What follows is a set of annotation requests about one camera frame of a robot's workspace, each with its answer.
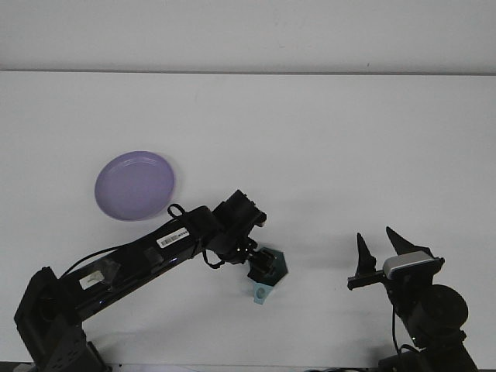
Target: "white table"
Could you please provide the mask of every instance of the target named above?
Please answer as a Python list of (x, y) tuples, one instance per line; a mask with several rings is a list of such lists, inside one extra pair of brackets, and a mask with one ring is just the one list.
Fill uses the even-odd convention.
[(394, 353), (391, 306), (346, 278), (357, 231), (394, 255), (390, 225), (446, 258), (435, 282), (465, 297), (467, 349), (495, 367), (494, 97), (496, 77), (0, 73), (0, 360), (29, 359), (12, 317), (37, 270), (168, 220), (115, 221), (93, 198), (109, 160), (151, 150), (186, 209), (246, 192), (269, 217), (252, 237), (290, 274), (259, 306), (246, 266), (197, 257), (84, 324), (106, 361), (373, 366)]

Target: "purple plate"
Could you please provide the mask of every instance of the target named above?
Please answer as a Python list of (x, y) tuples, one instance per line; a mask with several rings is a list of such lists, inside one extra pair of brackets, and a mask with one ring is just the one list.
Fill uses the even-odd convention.
[(95, 183), (95, 199), (114, 219), (147, 219), (169, 203), (174, 182), (174, 172), (163, 157), (133, 151), (105, 165)]

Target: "barcode label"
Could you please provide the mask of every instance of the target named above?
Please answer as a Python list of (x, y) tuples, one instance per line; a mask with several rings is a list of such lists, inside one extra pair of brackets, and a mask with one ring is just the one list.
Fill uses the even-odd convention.
[(102, 272), (100, 270), (97, 270), (92, 272), (88, 276), (80, 279), (79, 284), (81, 288), (86, 291), (88, 288), (93, 287), (95, 284), (101, 283), (104, 279), (105, 277), (103, 276)]
[(170, 233), (169, 235), (164, 236), (163, 238), (158, 239), (157, 244), (160, 248), (165, 248), (166, 246), (169, 246), (172, 243), (185, 238), (186, 236), (189, 236), (189, 232), (183, 227)]

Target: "white sticker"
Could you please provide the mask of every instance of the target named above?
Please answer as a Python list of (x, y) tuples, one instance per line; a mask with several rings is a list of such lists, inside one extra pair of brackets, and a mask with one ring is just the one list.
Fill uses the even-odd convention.
[(183, 227), (170, 233), (169, 235), (164, 236), (163, 238), (158, 239), (157, 244), (160, 248), (165, 248), (166, 246), (169, 246), (172, 243), (185, 238), (186, 236), (189, 236), (189, 232)]
[(95, 284), (101, 283), (104, 279), (105, 277), (103, 276), (102, 272), (100, 270), (97, 270), (89, 274), (88, 276), (80, 279), (79, 284), (81, 285), (81, 288), (87, 290), (88, 288), (93, 287)]

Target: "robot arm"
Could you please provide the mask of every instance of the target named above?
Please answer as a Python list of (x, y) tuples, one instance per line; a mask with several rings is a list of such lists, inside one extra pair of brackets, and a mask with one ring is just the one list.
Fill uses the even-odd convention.
[(420, 352), (408, 351), (379, 362), (381, 372), (475, 372), (477, 367), (463, 346), (467, 337), (460, 327), (468, 318), (468, 307), (452, 288), (432, 284), (444, 259), (429, 248), (415, 246), (389, 227), (389, 240), (397, 253), (375, 269), (362, 236), (358, 234), (358, 269), (348, 278), (348, 288), (382, 283), (394, 312), (403, 321)]
[(181, 211), (154, 232), (59, 279), (49, 267), (38, 271), (15, 314), (22, 340), (39, 372), (106, 372), (98, 351), (86, 342), (81, 323), (113, 302), (206, 250), (225, 262), (250, 262), (249, 277), (258, 281), (274, 274), (274, 255), (255, 250), (248, 237), (262, 226), (265, 213), (241, 191), (213, 212), (202, 206)]

